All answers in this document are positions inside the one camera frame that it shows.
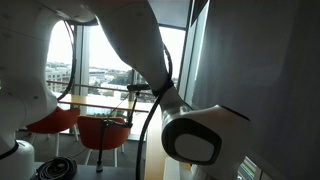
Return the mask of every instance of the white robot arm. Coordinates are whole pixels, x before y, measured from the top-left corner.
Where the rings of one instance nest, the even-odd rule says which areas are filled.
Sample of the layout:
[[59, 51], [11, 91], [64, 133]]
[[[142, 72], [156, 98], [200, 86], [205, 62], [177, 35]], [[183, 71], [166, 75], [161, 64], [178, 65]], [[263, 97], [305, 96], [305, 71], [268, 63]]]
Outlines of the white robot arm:
[[[165, 91], [160, 107], [162, 142], [168, 155], [198, 165], [201, 176], [194, 179], [236, 179], [246, 154], [249, 120], [218, 105], [193, 111], [175, 87], [168, 86], [163, 42], [146, 0], [0, 1], [0, 155], [14, 148], [15, 129], [45, 117], [56, 107], [56, 98], [44, 79], [53, 25], [59, 19], [89, 22], [96, 18], [119, 57], [138, 71], [154, 92]], [[0, 166], [18, 156], [23, 155], [17, 151], [5, 157]], [[8, 164], [8, 169], [17, 166]]]

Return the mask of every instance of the wall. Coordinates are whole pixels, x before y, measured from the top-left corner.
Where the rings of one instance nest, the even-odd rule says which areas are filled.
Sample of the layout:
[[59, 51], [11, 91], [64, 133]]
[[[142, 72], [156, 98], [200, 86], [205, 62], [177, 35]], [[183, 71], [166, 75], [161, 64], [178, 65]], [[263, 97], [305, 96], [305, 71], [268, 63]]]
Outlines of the wall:
[[210, 4], [192, 105], [225, 105], [249, 117], [248, 156], [273, 179], [312, 179], [320, 169], [319, 7], [312, 0]]

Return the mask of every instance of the red chair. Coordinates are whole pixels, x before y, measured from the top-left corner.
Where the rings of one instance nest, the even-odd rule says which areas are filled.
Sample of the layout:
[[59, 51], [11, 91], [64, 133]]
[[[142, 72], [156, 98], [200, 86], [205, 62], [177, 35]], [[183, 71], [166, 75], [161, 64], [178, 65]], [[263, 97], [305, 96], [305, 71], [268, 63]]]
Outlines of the red chair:
[[75, 125], [77, 124], [77, 118], [80, 115], [79, 108], [72, 108], [68, 110], [63, 110], [57, 107], [54, 112], [49, 114], [47, 117], [40, 121], [29, 124], [26, 128], [32, 133], [40, 134], [55, 134], [56, 135], [56, 153], [59, 155], [59, 132], [67, 130], [74, 127], [75, 136], [78, 137]]
[[[100, 139], [101, 139], [101, 125], [104, 120], [113, 120], [115, 122], [124, 124], [125, 121], [120, 117], [91, 117], [91, 116], [79, 116], [78, 117], [78, 128], [82, 144], [89, 148], [85, 165], [87, 165], [92, 149], [99, 150]], [[108, 126], [105, 128], [105, 133], [103, 137], [103, 147], [102, 150], [111, 150], [114, 152], [114, 167], [117, 167], [117, 147], [123, 145], [128, 136], [129, 128], [124, 128], [120, 126]]]

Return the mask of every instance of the floor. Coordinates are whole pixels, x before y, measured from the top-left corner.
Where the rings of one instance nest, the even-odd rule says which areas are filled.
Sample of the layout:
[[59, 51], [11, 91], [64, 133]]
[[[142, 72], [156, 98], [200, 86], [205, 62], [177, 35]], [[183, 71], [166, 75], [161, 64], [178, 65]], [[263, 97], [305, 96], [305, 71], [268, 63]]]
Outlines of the floor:
[[[16, 132], [16, 139], [30, 142], [31, 133], [26, 130]], [[77, 164], [84, 164], [88, 152], [81, 141], [76, 141], [72, 134], [60, 134], [59, 156], [72, 157]], [[34, 143], [35, 161], [46, 162], [54, 158], [55, 154], [55, 136], [48, 137], [46, 134], [37, 134]], [[118, 167], [136, 167], [138, 141], [127, 140], [125, 143], [124, 153], [121, 148], [118, 149]], [[92, 151], [88, 165], [96, 165], [98, 159], [98, 151]], [[103, 166], [113, 166], [113, 151], [103, 151]], [[144, 159], [141, 160], [141, 172], [144, 172]]]

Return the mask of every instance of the sky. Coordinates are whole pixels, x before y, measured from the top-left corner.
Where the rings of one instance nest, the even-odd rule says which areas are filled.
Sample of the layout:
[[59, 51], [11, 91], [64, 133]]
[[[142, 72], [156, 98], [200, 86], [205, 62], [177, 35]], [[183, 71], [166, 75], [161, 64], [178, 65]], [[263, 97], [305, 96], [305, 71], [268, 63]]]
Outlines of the sky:
[[[89, 66], [117, 70], [130, 70], [131, 67], [123, 63], [114, 52], [100, 26], [92, 26], [89, 36]], [[173, 61], [173, 77], [178, 77], [183, 50], [185, 32], [169, 28], [160, 28], [161, 36], [166, 44]], [[62, 21], [54, 27], [48, 62], [63, 62], [71, 64], [72, 49], [68, 31]]]

